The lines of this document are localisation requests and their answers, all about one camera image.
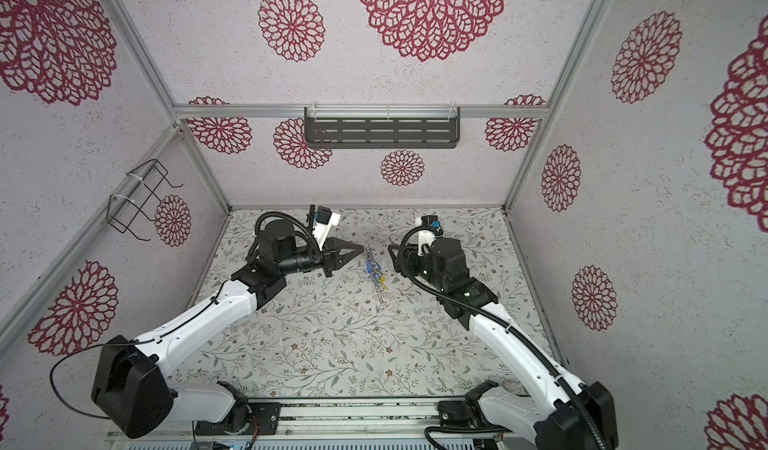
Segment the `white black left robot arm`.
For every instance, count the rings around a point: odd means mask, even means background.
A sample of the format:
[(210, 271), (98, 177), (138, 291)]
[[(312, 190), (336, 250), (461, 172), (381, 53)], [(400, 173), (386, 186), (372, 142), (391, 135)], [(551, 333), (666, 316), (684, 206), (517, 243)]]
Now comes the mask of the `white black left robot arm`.
[(91, 399), (125, 436), (137, 439), (169, 422), (207, 422), (229, 434), (249, 429), (249, 399), (233, 384), (174, 386), (168, 378), (214, 336), (263, 309), (288, 276), (320, 270), (330, 277), (364, 253), (364, 246), (331, 236), (338, 214), (319, 207), (308, 217), (301, 223), (263, 214), (245, 265), (212, 296), (132, 340), (117, 336), (102, 347)]

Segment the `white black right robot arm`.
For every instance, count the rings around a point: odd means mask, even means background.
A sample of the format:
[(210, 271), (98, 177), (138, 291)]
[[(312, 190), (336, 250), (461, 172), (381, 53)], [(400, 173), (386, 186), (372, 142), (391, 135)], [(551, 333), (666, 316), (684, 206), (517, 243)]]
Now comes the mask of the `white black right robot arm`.
[(507, 430), (538, 449), (615, 449), (615, 403), (599, 382), (585, 384), (532, 341), (499, 298), (466, 265), (452, 238), (402, 241), (388, 248), (394, 270), (434, 296), (445, 312), (479, 338), (514, 374), (527, 394), (486, 382), (466, 396), (458, 424), (445, 432)]

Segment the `grey slotted wall shelf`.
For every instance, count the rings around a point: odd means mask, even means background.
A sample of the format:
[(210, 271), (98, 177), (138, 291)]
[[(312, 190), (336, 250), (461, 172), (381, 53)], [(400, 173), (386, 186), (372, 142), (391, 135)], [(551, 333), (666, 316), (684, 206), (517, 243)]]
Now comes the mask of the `grey slotted wall shelf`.
[(461, 136), (456, 107), (436, 115), (419, 112), (322, 112), (304, 110), (304, 137), (313, 150), (454, 149)]

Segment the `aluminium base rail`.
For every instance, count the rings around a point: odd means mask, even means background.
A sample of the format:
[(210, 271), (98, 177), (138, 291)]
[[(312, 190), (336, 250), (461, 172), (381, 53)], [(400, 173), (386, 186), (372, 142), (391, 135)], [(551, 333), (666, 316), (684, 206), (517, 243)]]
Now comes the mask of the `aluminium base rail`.
[(256, 423), (230, 435), (207, 423), (165, 423), (130, 439), (107, 433), (102, 449), (430, 449), (424, 436), (462, 397), (253, 399)]

